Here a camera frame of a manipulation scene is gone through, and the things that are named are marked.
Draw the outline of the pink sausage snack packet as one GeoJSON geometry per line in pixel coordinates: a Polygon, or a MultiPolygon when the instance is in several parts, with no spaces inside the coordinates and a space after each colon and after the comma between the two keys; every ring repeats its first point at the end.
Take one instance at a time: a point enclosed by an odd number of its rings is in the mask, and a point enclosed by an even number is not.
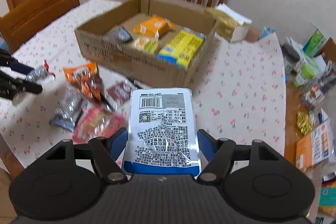
{"type": "Polygon", "coordinates": [[[122,114],[95,106],[81,117],[72,140],[75,144],[85,144],[97,137],[109,138],[122,127],[126,127],[126,119],[122,114]]]}

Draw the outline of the silver dark snack packet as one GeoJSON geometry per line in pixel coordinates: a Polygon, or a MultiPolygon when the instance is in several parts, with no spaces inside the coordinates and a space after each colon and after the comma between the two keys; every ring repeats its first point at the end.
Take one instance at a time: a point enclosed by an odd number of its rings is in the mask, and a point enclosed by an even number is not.
{"type": "Polygon", "coordinates": [[[83,114],[82,104],[83,96],[80,91],[72,85],[67,85],[64,96],[58,103],[49,125],[74,132],[77,122],[83,114]]]}

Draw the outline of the white blue snack packet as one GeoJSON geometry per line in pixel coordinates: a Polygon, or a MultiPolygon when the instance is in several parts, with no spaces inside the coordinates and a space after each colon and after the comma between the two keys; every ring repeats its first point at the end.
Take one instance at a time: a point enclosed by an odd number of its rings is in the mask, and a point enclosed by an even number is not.
{"type": "Polygon", "coordinates": [[[128,174],[201,172],[188,88],[137,89],[130,96],[128,140],[122,167],[128,174]]]}

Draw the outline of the maroon pig snack packet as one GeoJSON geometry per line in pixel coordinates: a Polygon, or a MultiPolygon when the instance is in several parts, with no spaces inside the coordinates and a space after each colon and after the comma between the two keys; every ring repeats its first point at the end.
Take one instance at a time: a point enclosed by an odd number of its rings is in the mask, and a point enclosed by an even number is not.
{"type": "Polygon", "coordinates": [[[132,91],[142,88],[143,86],[137,80],[126,78],[106,88],[105,97],[117,109],[130,100],[132,91]]]}

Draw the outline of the orange brown snack packet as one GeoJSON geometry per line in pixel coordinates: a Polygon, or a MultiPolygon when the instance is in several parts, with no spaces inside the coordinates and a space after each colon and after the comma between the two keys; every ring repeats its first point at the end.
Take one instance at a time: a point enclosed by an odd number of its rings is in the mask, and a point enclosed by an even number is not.
{"type": "Polygon", "coordinates": [[[79,89],[87,100],[101,102],[102,80],[96,63],[89,62],[73,68],[63,68],[66,81],[79,89]]]}

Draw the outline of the small silver packet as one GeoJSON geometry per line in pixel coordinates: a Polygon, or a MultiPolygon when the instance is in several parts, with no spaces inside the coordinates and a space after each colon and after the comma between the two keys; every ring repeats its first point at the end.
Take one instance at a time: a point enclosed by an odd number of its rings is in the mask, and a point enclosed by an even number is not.
{"type": "Polygon", "coordinates": [[[39,83],[42,80],[48,79],[52,77],[53,79],[56,77],[54,73],[49,71],[49,65],[45,60],[43,65],[33,69],[26,75],[26,81],[31,83],[39,83]]]}

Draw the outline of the wooden chair at left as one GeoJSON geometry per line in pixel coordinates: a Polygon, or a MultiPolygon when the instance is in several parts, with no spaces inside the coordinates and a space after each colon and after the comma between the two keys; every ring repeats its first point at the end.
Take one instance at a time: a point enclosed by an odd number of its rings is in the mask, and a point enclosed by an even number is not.
{"type": "Polygon", "coordinates": [[[43,28],[80,5],[79,0],[27,0],[1,16],[1,35],[14,53],[43,28]]]}

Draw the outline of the cherry print tablecloth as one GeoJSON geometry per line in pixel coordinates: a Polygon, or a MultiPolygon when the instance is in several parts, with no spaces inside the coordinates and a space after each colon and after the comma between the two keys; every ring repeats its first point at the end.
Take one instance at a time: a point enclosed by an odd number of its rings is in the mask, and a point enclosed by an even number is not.
{"type": "MultiPolygon", "coordinates": [[[[1,135],[28,166],[71,133],[49,124],[66,81],[63,69],[85,64],[74,30],[90,18],[118,6],[117,1],[90,0],[37,33],[14,54],[31,67],[47,63],[52,76],[38,96],[26,94],[13,105],[1,100],[1,135]]],[[[215,36],[191,80],[198,128],[215,138],[239,144],[261,139],[277,152],[285,149],[286,87],[276,35],[249,43],[229,43],[215,36]]]]}

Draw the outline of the gold ornament coaster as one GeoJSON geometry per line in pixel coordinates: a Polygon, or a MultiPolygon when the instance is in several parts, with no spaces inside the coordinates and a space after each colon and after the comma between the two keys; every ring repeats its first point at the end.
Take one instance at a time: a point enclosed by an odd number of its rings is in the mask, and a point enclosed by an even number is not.
{"type": "Polygon", "coordinates": [[[311,133],[313,126],[315,122],[315,117],[312,112],[309,113],[303,113],[303,112],[298,112],[297,113],[297,123],[296,126],[300,133],[302,135],[306,136],[309,133],[311,133]]]}

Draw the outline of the yellow snack packet in box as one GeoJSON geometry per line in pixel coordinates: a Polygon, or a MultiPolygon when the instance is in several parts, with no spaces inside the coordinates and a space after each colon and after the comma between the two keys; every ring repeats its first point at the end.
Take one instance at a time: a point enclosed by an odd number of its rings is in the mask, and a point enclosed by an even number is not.
{"type": "Polygon", "coordinates": [[[157,54],[157,58],[187,69],[207,36],[189,28],[180,30],[157,54]]]}

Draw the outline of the yellow cheese snack packet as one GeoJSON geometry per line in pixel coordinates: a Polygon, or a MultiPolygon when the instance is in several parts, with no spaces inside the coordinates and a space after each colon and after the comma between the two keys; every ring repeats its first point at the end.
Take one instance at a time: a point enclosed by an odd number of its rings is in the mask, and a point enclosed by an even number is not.
{"type": "Polygon", "coordinates": [[[158,41],[146,37],[138,37],[132,44],[132,48],[148,55],[154,55],[158,49],[158,46],[158,41]]]}

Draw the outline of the cardboard box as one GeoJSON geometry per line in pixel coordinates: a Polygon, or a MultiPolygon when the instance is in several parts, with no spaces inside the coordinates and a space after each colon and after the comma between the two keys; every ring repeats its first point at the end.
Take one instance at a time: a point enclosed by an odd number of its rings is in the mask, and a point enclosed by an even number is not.
{"type": "Polygon", "coordinates": [[[82,56],[90,61],[155,88],[187,87],[211,45],[216,25],[210,14],[188,7],[159,0],[128,0],[83,23],[76,28],[75,36],[82,56]],[[124,27],[133,39],[137,39],[134,27],[153,15],[175,24],[173,30],[159,40],[160,47],[185,27],[206,36],[187,68],[136,50],[130,43],[118,43],[108,36],[111,30],[124,27]]]}

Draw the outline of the clear jar with pens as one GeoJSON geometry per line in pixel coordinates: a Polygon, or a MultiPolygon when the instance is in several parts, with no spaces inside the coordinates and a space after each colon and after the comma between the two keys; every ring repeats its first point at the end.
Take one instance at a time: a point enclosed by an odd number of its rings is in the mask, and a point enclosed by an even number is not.
{"type": "Polygon", "coordinates": [[[317,108],[327,94],[335,87],[335,63],[332,63],[327,71],[303,91],[301,101],[310,111],[317,108]]]}

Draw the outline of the yellow tissue pack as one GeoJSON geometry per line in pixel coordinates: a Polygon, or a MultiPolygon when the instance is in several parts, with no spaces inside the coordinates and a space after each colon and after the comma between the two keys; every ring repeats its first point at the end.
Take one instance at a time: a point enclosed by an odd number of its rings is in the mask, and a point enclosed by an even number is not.
{"type": "Polygon", "coordinates": [[[224,3],[205,8],[207,14],[217,20],[216,32],[228,42],[243,41],[248,33],[252,20],[232,10],[224,3]]]}

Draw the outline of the orange snack packet in box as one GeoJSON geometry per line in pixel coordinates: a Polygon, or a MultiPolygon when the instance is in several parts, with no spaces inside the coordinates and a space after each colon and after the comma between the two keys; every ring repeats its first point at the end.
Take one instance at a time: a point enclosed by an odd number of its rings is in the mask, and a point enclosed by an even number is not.
{"type": "Polygon", "coordinates": [[[138,35],[158,40],[169,32],[169,30],[172,30],[174,26],[175,24],[172,21],[154,15],[150,19],[136,25],[133,31],[138,35]]]}

